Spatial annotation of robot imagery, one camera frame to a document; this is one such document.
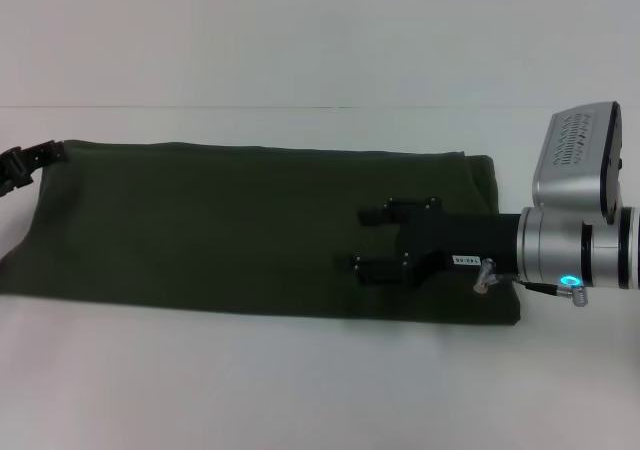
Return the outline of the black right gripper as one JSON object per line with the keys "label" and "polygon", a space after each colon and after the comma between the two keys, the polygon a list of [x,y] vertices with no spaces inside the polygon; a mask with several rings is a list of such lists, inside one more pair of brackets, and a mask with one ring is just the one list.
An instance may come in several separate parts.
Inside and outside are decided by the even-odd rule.
{"label": "black right gripper", "polygon": [[361,285],[419,286],[446,271],[478,272],[493,262],[498,274],[516,275],[518,214],[464,215],[443,213],[438,197],[390,198],[381,207],[361,208],[361,226],[401,224],[397,253],[392,257],[339,254],[336,270],[354,276]]}

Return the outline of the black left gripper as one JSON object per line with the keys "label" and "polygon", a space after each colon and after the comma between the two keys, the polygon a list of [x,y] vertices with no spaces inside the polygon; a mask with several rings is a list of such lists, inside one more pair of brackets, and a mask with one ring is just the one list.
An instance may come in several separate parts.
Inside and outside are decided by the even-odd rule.
{"label": "black left gripper", "polygon": [[63,141],[48,141],[27,149],[11,148],[1,154],[1,195],[33,183],[36,164],[54,164],[66,160]]}

